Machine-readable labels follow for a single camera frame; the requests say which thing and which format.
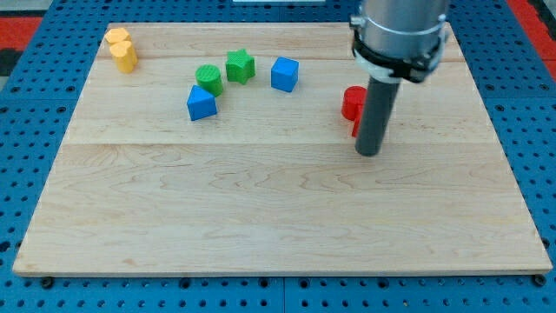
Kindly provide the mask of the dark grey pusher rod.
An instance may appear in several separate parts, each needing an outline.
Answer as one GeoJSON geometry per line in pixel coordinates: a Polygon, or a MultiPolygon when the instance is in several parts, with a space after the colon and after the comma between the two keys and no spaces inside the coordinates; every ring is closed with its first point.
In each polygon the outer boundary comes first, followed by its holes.
{"type": "Polygon", "coordinates": [[[355,141],[355,150],[360,155],[372,157],[380,152],[399,86],[399,80],[383,83],[369,78],[355,141]]]}

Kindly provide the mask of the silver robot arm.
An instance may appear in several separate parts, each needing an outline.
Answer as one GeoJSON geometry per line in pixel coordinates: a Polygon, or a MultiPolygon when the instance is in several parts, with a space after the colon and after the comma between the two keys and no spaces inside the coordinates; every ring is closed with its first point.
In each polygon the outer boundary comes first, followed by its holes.
{"type": "Polygon", "coordinates": [[[400,83],[422,83],[447,42],[449,0],[364,0],[350,17],[352,53],[368,75],[355,150],[379,153],[400,83]]]}

